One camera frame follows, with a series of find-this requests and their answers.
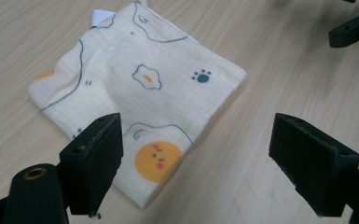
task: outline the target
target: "cartoon cloud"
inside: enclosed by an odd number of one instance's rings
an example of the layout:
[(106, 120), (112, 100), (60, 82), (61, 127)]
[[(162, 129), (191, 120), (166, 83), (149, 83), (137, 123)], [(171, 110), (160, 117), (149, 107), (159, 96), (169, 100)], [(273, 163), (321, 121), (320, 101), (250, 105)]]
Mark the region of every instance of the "cartoon cloud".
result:
[(132, 21), (145, 31), (146, 36), (156, 42), (169, 43), (186, 39), (187, 36), (147, 8), (136, 3)]

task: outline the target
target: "table surface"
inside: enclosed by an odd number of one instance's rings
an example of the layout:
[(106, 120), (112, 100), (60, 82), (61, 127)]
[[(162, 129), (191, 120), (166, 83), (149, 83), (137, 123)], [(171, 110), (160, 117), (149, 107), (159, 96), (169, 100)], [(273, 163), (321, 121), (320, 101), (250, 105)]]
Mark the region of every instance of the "table surface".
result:
[[(69, 139), (27, 88), (90, 28), (93, 9), (129, 0), (0, 0), (0, 199), (23, 168), (59, 162)], [(359, 153), (359, 42), (331, 49), (327, 33), (359, 15), (339, 0), (151, 0), (248, 77), (147, 208), (111, 188), (102, 219), (72, 223), (348, 223), (317, 217), (269, 157), (275, 113), (302, 118)]]

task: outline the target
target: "cloth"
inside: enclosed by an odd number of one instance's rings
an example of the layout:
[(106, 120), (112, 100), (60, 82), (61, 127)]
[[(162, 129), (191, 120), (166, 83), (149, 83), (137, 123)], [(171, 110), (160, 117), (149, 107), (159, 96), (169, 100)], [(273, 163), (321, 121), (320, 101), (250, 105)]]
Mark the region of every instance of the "cloth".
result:
[(102, 9), (94, 9), (91, 16), (91, 28), (97, 27), (101, 22), (109, 17), (115, 16), (116, 12), (106, 11)]
[(133, 3), (87, 31), (29, 92), (70, 138), (119, 112), (124, 157), (113, 184), (144, 207), (245, 76)]

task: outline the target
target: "orange circle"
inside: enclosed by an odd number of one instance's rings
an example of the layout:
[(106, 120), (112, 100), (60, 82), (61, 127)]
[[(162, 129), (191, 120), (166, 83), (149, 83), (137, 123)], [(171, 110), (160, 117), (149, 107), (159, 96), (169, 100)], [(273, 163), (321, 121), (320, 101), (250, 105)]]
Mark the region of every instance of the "orange circle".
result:
[(135, 167), (145, 179), (161, 182), (182, 157), (179, 148), (170, 142), (153, 142), (143, 146), (136, 155)]

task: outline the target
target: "black bracket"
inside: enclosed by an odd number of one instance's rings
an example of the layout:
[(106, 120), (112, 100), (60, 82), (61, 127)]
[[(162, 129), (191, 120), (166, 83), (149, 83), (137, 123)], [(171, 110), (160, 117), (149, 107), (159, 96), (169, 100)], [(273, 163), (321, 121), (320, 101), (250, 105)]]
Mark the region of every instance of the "black bracket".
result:
[(359, 16), (328, 33), (331, 48), (345, 48), (359, 41)]
[(308, 122), (276, 114), (269, 155), (320, 217), (352, 208), (359, 224), (359, 154)]
[(60, 163), (37, 164), (17, 173), (0, 200), (0, 223), (68, 223), (94, 217), (123, 157), (119, 114), (96, 119), (60, 153)]

